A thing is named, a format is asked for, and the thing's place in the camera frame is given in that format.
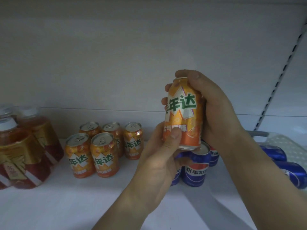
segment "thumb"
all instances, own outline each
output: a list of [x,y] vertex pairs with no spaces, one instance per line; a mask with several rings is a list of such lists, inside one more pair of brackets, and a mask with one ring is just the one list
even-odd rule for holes
[[181,130],[178,127],[174,127],[171,134],[167,137],[166,141],[154,155],[163,161],[167,161],[178,149],[180,140]]
[[225,96],[221,88],[202,73],[189,70],[187,77],[190,85],[200,91],[208,102],[216,102]]

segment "orange soda can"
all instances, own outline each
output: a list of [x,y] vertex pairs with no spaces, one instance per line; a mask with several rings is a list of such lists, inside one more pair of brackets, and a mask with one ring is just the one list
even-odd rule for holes
[[182,137],[181,150],[194,150],[201,145],[204,100],[199,91],[193,89],[187,77],[174,79],[167,97],[163,140],[172,128],[179,127]]
[[144,149],[143,129],[140,123],[127,123],[124,130],[125,154],[129,160],[138,160]]
[[101,132],[109,132],[114,136],[117,144],[118,157],[121,158],[124,155],[124,137],[120,124],[118,122],[107,123],[102,127]]
[[91,153],[99,177],[108,178],[119,170],[117,144],[111,133],[97,134],[91,140]]
[[79,129],[79,133],[86,133],[93,138],[93,136],[99,134],[101,132],[101,127],[97,122],[87,122],[82,124]]
[[66,140],[65,152],[76,178],[86,178],[95,173],[90,145],[91,138],[86,133],[74,134]]

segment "white bottle cap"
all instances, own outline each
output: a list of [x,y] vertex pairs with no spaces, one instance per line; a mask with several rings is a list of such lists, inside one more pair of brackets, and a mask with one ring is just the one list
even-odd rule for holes
[[13,114],[13,105],[10,103],[4,103],[0,105],[0,115],[11,115]]
[[22,117],[29,117],[29,116],[37,115],[38,111],[35,107],[23,106],[23,107],[20,107],[20,113]]
[[0,119],[0,131],[6,131],[17,127],[17,123],[13,118]]

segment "bottle with red liquid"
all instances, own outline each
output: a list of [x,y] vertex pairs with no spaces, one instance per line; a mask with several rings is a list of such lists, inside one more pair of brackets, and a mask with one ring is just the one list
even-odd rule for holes
[[10,103],[0,104],[0,119],[11,117],[17,121],[17,115],[14,113],[14,106]]
[[38,142],[46,150],[46,156],[50,165],[57,164],[64,156],[64,150],[59,139],[50,123],[50,120],[41,116],[37,108],[32,106],[20,107],[20,118],[18,124],[20,127],[32,131]]
[[51,173],[44,148],[13,118],[0,119],[0,164],[4,176],[18,189],[35,188]]

